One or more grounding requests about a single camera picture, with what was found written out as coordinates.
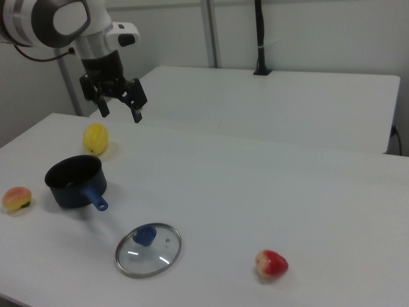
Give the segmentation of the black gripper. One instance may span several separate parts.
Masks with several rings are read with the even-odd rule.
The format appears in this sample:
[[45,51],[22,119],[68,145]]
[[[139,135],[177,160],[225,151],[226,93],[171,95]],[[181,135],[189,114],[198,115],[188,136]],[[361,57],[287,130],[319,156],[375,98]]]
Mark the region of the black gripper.
[[118,96],[131,111],[135,123],[143,116],[141,110],[148,99],[140,80],[127,81],[118,51],[102,58],[82,59],[86,73],[79,79],[84,98],[98,106],[102,117],[110,113],[105,96]]

